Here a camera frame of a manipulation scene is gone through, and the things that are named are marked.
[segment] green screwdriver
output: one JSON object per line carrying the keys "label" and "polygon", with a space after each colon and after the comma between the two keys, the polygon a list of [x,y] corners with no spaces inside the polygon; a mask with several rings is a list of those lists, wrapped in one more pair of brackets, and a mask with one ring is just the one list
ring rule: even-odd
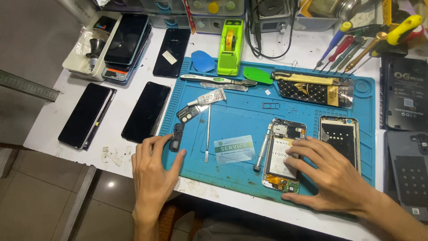
{"label": "green screwdriver", "polygon": [[352,49],[352,51],[348,54],[348,56],[345,57],[345,59],[337,66],[336,72],[334,72],[334,75],[343,67],[346,66],[346,64],[351,60],[351,58],[358,52],[358,50],[366,43],[367,38],[363,38],[363,41],[359,43],[355,48]]}
{"label": "green screwdriver", "polygon": [[342,62],[342,60],[345,59],[345,57],[352,51],[353,48],[355,48],[358,44],[362,43],[364,41],[364,38],[361,36],[356,36],[354,38],[354,41],[351,43],[351,45],[339,56],[339,58],[337,58],[333,64],[330,66],[330,69],[327,71],[327,74],[334,68],[336,68],[336,66],[338,66],[340,64],[340,62]]}

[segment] gold black package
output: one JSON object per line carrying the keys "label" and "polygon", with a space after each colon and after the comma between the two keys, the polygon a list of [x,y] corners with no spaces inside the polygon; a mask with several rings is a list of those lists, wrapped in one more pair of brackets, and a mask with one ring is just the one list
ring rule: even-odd
{"label": "gold black package", "polygon": [[279,92],[283,97],[322,105],[352,108],[354,83],[349,86],[298,83],[278,80]]}

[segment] sim card tray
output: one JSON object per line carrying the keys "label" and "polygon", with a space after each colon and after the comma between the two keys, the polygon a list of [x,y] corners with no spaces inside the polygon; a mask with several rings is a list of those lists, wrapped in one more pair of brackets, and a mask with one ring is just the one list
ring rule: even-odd
{"label": "sim card tray", "polygon": [[265,103],[263,102],[263,109],[275,109],[279,110],[281,105],[279,103]]}

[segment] glue tube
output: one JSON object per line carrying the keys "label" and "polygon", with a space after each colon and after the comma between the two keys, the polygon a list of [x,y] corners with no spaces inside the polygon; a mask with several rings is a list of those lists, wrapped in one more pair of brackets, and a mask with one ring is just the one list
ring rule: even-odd
{"label": "glue tube", "polygon": [[195,101],[187,103],[187,105],[208,105],[221,100],[226,100],[226,95],[224,94],[223,88],[216,89],[201,95]]}

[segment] white table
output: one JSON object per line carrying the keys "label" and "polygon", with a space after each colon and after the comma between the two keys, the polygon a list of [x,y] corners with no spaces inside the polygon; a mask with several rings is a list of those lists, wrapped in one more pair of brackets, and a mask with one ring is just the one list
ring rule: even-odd
{"label": "white table", "polygon": [[[148,81],[169,85],[174,88],[175,79],[154,77],[152,70],[161,46],[165,30],[153,29],[149,47],[141,61],[142,67],[133,73],[127,86],[103,82],[101,85],[116,88],[117,94],[101,123],[89,150],[75,150],[58,142],[58,135],[70,116],[77,101],[89,83],[87,80],[70,76],[70,72],[63,70],[54,88],[61,91],[55,103],[46,103],[39,113],[24,146],[36,151],[61,157],[70,161],[94,165],[98,169],[114,172],[119,175],[132,177],[131,153],[135,153],[136,144],[126,141],[120,134],[134,108],[138,97]],[[262,34],[263,53],[268,56],[282,54],[288,45],[289,33]],[[296,60],[297,67],[312,69],[327,49],[333,37],[333,31],[323,33],[294,32],[291,48],[285,57],[278,60],[257,59],[245,43],[242,51],[242,60],[271,63],[291,66]],[[218,57],[220,36],[195,34],[190,37],[186,56],[196,50],[203,50],[212,57]],[[383,190],[383,131],[379,130],[379,60],[372,58],[356,74],[374,78],[376,81],[376,188]],[[103,158],[102,150],[108,147],[117,157]],[[366,228],[325,214],[315,213],[266,199],[253,197],[217,186],[193,181],[180,177],[175,187],[176,191],[218,202],[231,207],[239,208],[255,214],[270,217],[283,222],[328,233],[351,240],[377,240]]]}

